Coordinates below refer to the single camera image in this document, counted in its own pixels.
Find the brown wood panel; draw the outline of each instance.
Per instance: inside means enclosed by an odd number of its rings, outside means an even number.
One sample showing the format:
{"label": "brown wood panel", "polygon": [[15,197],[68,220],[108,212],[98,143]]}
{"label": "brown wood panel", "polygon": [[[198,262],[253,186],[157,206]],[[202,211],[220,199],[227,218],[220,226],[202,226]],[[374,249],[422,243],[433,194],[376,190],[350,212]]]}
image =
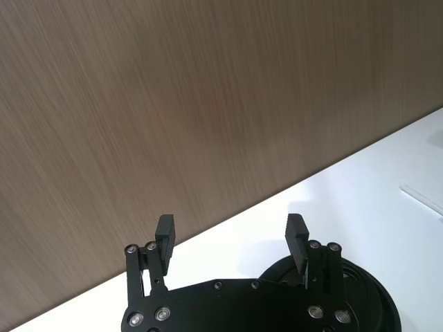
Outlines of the brown wood panel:
{"label": "brown wood panel", "polygon": [[443,104],[443,1],[1,1],[0,330]]}

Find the wooden wall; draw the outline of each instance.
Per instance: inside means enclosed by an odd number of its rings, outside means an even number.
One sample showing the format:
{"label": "wooden wall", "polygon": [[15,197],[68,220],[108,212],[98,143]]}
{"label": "wooden wall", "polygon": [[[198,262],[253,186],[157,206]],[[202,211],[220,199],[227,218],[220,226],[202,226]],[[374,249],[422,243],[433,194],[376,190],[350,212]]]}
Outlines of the wooden wall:
{"label": "wooden wall", "polygon": [[443,105],[443,1],[0,2],[0,331]]}

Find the bolt head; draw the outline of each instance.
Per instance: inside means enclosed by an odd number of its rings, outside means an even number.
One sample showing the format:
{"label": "bolt head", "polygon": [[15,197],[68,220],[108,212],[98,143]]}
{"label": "bolt head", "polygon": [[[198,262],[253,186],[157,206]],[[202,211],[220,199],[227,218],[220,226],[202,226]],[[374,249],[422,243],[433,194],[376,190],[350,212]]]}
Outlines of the bolt head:
{"label": "bolt head", "polygon": [[307,309],[307,312],[309,316],[315,318],[316,320],[323,318],[323,309],[319,306],[310,306]]}
{"label": "bolt head", "polygon": [[317,242],[317,241],[312,241],[312,242],[309,244],[309,247],[311,247],[312,249],[318,249],[318,248],[320,248],[320,243]]}
{"label": "bolt head", "polygon": [[328,245],[328,248],[332,251],[339,251],[340,250],[340,246],[337,243],[330,243]]}
{"label": "bolt head", "polygon": [[155,319],[160,322],[162,322],[163,320],[167,320],[169,316],[171,316],[171,310],[169,310],[169,308],[166,308],[165,306],[158,308],[155,312]]}
{"label": "bolt head", "polygon": [[136,252],[136,251],[137,251],[137,247],[136,246],[130,246],[130,247],[128,247],[128,249],[126,249],[126,252],[128,254],[132,254],[133,252]]}
{"label": "bolt head", "polygon": [[222,287],[223,287],[223,283],[222,282],[215,282],[214,283],[214,288],[215,289],[219,290],[219,289],[222,289]]}
{"label": "bolt head", "polygon": [[146,247],[148,250],[153,250],[155,248],[157,248],[157,245],[155,244],[155,242],[151,242],[147,245]]}
{"label": "bolt head", "polygon": [[254,289],[257,289],[260,287],[260,282],[258,280],[254,280],[253,282],[251,282],[251,287]]}
{"label": "bolt head", "polygon": [[138,326],[143,321],[143,315],[141,313],[134,313],[129,318],[129,325],[132,327]]}
{"label": "bolt head", "polygon": [[351,315],[346,310],[337,310],[335,312],[335,318],[344,324],[349,324],[351,322]]}

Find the wood grain surface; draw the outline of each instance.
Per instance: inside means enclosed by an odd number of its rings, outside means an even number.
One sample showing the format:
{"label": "wood grain surface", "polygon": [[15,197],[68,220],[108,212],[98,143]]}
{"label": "wood grain surface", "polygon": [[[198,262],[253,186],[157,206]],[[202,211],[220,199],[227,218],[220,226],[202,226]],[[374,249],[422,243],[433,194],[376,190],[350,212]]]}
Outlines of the wood grain surface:
{"label": "wood grain surface", "polygon": [[442,17],[0,1],[0,331],[121,273],[160,214],[183,241],[442,106]]}

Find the white table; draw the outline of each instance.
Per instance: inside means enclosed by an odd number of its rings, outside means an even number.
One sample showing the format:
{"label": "white table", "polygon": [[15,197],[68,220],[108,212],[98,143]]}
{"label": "white table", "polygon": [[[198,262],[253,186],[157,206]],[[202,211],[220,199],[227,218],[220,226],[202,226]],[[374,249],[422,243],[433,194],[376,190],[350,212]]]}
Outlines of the white table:
{"label": "white table", "polygon": [[[284,227],[297,212],[311,239],[340,243],[386,287],[403,331],[443,331],[443,217],[400,185],[443,206],[443,109],[180,244],[166,285],[260,276],[289,254]],[[126,306],[121,274],[14,332],[119,332]]]}

